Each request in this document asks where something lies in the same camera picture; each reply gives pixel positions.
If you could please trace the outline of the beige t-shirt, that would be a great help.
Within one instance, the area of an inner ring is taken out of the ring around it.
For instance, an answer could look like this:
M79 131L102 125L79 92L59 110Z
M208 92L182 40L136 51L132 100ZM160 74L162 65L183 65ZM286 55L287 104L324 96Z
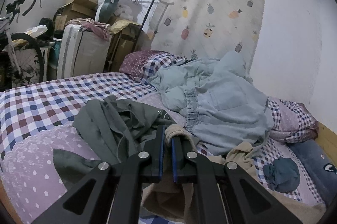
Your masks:
M258 181L257 171L252 159L253 147L242 142L228 153L226 158L208 156L211 162L224 165L230 161L237 163L252 178ZM284 194L269 190L282 205L291 211L302 223L318 223L326 212L325 205L319 203L309 206L305 203L286 197ZM194 187L192 184L179 185L173 181L172 163L164 158L164 174L158 184L151 184L143 189L141 206L150 213L168 220L196 223L196 210L193 208Z

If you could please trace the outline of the teal crumpled garment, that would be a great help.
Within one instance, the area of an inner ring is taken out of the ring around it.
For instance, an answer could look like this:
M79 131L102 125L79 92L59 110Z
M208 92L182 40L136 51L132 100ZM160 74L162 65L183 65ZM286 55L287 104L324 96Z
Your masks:
M265 179L273 191L293 192L300 184L299 169L290 158L279 157L271 164L264 165L262 169Z

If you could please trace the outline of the dark green garment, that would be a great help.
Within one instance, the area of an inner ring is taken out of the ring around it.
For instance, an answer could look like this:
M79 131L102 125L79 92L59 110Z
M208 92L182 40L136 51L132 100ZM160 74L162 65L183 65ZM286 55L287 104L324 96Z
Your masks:
M65 188L70 189L101 162L116 165L143 150L155 139L157 128L174 120L162 109L130 99L89 100L75 116L78 135L99 157L85 159L74 152L55 149L55 169Z

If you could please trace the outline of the light blue denim jacket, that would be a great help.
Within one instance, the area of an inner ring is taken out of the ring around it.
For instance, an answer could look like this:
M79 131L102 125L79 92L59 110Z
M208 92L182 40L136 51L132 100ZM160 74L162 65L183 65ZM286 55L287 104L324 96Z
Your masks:
M253 85L236 51L162 67L148 82L166 108L186 118L186 130L212 155L226 155L242 142L258 151L273 128L268 97Z

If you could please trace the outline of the checkered plaid bed sheet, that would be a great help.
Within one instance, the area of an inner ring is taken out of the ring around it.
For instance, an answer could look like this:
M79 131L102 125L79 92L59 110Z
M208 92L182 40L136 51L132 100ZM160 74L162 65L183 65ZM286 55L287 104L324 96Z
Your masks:
M152 86L120 73L78 76L1 93L1 182L19 223L32 223L66 192L52 162L54 148L98 159L71 125L88 100L109 95L164 109L177 124L186 123L185 117L163 106ZM284 195L309 206L324 204L302 162L285 143L272 138L254 158L260 183L269 188L262 167L279 157L292 159L300 171L298 188Z

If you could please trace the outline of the checkered dotted quilt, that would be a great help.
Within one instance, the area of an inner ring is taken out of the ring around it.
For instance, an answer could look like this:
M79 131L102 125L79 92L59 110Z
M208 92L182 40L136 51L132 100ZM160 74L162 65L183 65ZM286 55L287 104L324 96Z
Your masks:
M148 84L148 79L162 67L185 64L185 57L165 51L141 50L125 56L119 71L131 79ZM308 112L304 104L269 98L268 108L272 111L274 127L271 138L283 143L298 143L318 136L318 121Z

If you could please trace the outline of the dark blue cartoon pillow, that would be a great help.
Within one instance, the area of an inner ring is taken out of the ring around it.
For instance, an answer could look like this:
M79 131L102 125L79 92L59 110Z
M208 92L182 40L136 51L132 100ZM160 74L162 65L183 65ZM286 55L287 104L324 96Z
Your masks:
M302 162L322 200L330 206L336 196L336 166L313 140L291 143L288 147Z

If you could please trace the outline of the white foam mattress box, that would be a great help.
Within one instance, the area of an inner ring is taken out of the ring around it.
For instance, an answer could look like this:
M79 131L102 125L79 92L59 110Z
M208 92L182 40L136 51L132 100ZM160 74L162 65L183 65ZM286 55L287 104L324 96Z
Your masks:
M111 40L81 25L67 25L60 46L56 77L70 78L103 72Z

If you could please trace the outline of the bicycle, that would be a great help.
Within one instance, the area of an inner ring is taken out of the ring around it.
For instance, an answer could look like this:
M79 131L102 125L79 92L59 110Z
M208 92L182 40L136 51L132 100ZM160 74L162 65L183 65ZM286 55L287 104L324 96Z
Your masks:
M37 0L15 0L1 17L1 91L43 82L45 57L37 37L47 26L33 27L26 33L11 33L10 26L19 16L27 15Z

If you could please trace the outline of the brown cardboard box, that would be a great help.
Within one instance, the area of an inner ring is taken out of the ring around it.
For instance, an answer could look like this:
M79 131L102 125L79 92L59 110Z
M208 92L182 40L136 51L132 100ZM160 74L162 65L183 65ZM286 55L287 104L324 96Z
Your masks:
M151 46L150 37L140 29L140 24L128 19L111 17L110 47L106 56L104 72L118 72L126 55Z

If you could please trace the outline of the stacked cardboard boxes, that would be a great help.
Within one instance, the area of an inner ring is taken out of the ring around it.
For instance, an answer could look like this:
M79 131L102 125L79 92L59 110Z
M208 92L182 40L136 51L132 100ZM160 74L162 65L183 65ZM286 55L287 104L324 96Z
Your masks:
M54 16L56 30L63 30L65 24L77 18L95 18L98 0L66 0Z

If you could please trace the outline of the green white plush toy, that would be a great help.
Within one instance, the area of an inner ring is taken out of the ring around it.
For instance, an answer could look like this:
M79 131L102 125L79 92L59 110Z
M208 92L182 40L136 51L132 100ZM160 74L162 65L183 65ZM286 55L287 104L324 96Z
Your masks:
M96 22L108 23L118 7L119 0L97 0L98 8L95 14Z

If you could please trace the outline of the wooden bed frame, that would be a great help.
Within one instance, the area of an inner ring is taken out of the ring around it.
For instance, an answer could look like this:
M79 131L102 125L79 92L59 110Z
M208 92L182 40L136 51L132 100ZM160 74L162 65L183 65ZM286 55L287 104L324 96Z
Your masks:
M336 163L337 135L322 123L318 123L318 137L316 143L325 151L330 159Z

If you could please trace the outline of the pineapple print wall cloth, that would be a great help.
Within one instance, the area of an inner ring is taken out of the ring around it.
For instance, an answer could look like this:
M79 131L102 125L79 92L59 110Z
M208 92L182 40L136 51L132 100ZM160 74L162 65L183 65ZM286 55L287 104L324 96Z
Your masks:
M251 66L265 0L159 0L147 35L151 49L188 59L241 53Z

